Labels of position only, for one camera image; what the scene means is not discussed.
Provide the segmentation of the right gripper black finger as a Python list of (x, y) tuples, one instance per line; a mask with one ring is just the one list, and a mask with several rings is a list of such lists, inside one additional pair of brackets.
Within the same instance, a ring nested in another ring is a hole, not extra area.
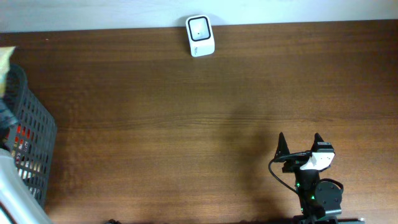
[(318, 143), (323, 142), (322, 137), (320, 136), (319, 133), (315, 133), (314, 135), (314, 142), (313, 145), (311, 147), (311, 151), (312, 152), (317, 152), (320, 148), (320, 145)]
[(285, 140), (285, 136), (284, 136), (283, 132), (280, 132), (274, 159), (278, 159), (282, 156), (288, 156), (289, 154), (290, 154), (290, 151), (289, 151), (287, 142)]

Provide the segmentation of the cream snack bag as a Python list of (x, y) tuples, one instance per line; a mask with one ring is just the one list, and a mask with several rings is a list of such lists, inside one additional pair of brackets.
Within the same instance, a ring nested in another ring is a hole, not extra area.
[(6, 79), (7, 73), (10, 70), (10, 57), (15, 50), (15, 46), (13, 47), (1, 47), (0, 53), (0, 94), (1, 98), (4, 97), (6, 92)]

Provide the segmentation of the orange spaghetti packet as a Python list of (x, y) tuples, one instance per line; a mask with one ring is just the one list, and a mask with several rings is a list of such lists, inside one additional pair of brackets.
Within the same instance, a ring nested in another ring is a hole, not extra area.
[(18, 124), (16, 128), (16, 136), (14, 138), (15, 156), (20, 158), (30, 154), (32, 151), (32, 141), (34, 140), (34, 132), (27, 126)]

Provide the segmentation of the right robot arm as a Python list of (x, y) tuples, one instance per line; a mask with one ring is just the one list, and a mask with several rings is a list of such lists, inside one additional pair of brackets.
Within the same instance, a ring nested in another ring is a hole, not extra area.
[[(344, 191), (342, 183), (333, 179), (322, 179), (320, 173), (331, 166), (335, 150), (316, 133), (309, 151), (291, 153), (284, 134), (279, 134), (274, 158), (269, 162), (271, 175), (298, 196), (302, 214), (293, 217), (294, 223), (338, 223)], [(290, 187), (276, 176), (271, 165), (283, 163), (283, 173), (295, 175), (295, 187)]]

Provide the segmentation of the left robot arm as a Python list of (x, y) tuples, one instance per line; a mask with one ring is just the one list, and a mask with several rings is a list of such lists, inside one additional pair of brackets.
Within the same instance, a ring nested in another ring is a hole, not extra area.
[(44, 211), (51, 156), (40, 133), (1, 100), (1, 214), (9, 223), (52, 223)]

